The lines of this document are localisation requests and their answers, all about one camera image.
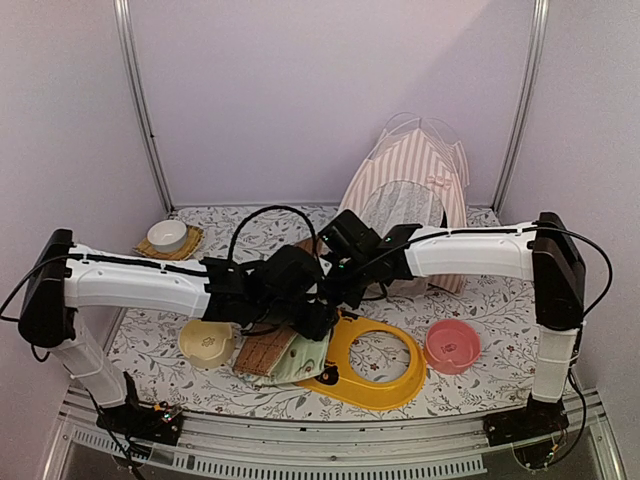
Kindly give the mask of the brown checkered mat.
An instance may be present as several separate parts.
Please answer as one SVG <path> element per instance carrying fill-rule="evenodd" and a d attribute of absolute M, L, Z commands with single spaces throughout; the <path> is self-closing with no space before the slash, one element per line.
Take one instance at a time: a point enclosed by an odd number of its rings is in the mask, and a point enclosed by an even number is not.
<path fill-rule="evenodd" d="M 295 383 L 317 375 L 328 349 L 297 332 L 297 313 L 315 299 L 321 267 L 307 239 L 279 248 L 249 270 L 248 286 L 260 313 L 233 365 L 233 372 L 258 386 Z"/>

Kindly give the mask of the pink striped pet tent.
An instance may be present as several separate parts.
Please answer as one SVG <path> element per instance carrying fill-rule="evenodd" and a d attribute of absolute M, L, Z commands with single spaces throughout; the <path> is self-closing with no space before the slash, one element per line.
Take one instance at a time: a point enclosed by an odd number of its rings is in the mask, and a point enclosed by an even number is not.
<path fill-rule="evenodd" d="M 399 224 L 467 225 L 466 192 L 451 158 L 421 129 L 374 157 L 371 151 L 352 178 L 341 211 L 353 211 L 379 235 Z"/>

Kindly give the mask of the white tent pole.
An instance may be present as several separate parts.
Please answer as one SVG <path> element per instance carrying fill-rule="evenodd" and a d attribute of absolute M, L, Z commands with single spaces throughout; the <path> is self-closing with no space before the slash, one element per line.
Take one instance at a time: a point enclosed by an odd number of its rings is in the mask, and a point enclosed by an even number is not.
<path fill-rule="evenodd" d="M 378 142 L 371 151 L 371 157 L 416 129 L 421 129 L 436 145 L 445 149 L 458 173 L 462 190 L 466 192 L 470 184 L 470 173 L 464 146 L 457 132 L 441 119 L 424 118 L 412 112 L 393 115 L 384 125 Z"/>

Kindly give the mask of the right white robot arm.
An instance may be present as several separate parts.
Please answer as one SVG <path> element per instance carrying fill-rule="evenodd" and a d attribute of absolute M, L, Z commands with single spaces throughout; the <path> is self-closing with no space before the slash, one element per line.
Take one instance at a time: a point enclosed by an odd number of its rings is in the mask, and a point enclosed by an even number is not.
<path fill-rule="evenodd" d="M 543 212 L 533 222 L 497 228 L 441 228 L 400 224 L 379 236 L 352 211 L 341 212 L 320 233 L 331 264 L 320 295 L 335 304 L 359 306 L 372 284 L 390 285 L 437 275 L 489 275 L 534 286 L 539 326 L 533 401 L 517 415 L 517 427 L 537 436 L 556 417 L 579 349 L 586 305 L 586 263 L 575 243 L 594 250 L 591 239 L 569 231 L 560 217 Z"/>

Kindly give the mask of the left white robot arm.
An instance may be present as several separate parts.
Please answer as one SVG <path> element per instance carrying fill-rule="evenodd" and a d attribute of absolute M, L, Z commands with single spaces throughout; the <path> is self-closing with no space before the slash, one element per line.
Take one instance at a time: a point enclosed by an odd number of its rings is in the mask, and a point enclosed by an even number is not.
<path fill-rule="evenodd" d="M 318 253 L 284 245 L 266 260 L 235 262 L 241 231 L 268 211 L 241 221 L 225 257 L 174 263 L 93 250 L 58 229 L 1 306 L 22 293 L 20 313 L 11 320 L 21 337 L 54 355 L 126 433 L 141 433 L 149 415 L 134 381 L 107 359 L 80 309 L 149 309 L 247 328 L 284 325 L 311 340 L 324 339 L 335 325 L 337 302 Z"/>

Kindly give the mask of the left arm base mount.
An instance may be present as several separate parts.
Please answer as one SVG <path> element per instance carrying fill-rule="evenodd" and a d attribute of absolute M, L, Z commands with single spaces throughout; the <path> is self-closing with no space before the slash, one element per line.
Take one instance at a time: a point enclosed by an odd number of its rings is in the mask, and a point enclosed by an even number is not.
<path fill-rule="evenodd" d="M 153 406 L 139 401 L 132 377 L 125 372 L 126 397 L 123 405 L 98 409 L 96 425 L 129 439 L 141 439 L 176 446 L 184 422 L 183 408 L 161 401 Z"/>

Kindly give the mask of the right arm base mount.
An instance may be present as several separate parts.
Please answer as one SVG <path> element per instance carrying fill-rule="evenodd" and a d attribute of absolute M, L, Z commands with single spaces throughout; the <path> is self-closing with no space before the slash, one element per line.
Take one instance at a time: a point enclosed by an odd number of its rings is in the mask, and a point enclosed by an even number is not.
<path fill-rule="evenodd" d="M 541 402 L 529 396 L 524 407 L 491 413 L 483 418 L 490 446 L 529 440 L 560 432 L 569 426 L 564 403 Z"/>

